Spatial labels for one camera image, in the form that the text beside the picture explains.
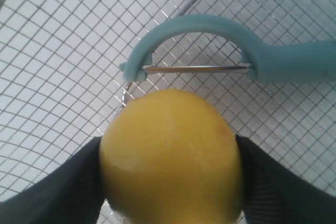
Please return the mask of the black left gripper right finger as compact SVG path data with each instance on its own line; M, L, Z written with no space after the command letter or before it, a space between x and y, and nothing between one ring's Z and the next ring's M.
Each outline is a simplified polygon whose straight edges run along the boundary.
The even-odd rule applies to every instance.
M247 223L335 223L335 197L274 160L252 140L236 136L244 174Z

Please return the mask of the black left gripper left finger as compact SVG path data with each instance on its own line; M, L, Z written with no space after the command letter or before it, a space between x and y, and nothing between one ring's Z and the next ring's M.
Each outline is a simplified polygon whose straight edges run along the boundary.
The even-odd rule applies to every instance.
M1 223L97 223L104 202L100 137L51 174L1 203Z

